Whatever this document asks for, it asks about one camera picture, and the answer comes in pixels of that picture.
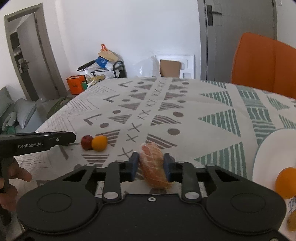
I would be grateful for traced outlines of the person left hand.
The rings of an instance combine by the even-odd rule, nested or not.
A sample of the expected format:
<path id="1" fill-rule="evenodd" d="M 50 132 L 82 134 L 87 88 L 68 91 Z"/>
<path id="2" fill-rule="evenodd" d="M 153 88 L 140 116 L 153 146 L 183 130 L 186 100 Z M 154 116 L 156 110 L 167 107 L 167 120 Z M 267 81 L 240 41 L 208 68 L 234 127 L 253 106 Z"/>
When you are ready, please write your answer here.
<path id="1" fill-rule="evenodd" d="M 32 180 L 32 175 L 24 168 L 20 167 L 18 162 L 14 160 L 8 168 L 9 179 L 20 179 L 26 182 Z M 1 206 L 8 211 L 16 209 L 16 196 L 18 191 L 15 186 L 9 185 L 8 189 L 1 193 Z"/>

